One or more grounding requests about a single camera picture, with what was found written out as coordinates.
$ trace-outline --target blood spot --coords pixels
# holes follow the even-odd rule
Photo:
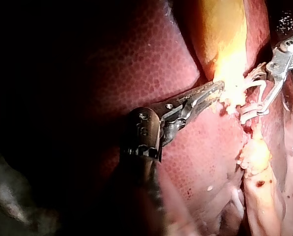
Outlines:
[[[257,183],[256,183],[256,186],[259,188],[259,187],[261,187],[261,186],[263,186],[264,185],[264,181],[263,180],[260,180],[260,181],[258,181]]]

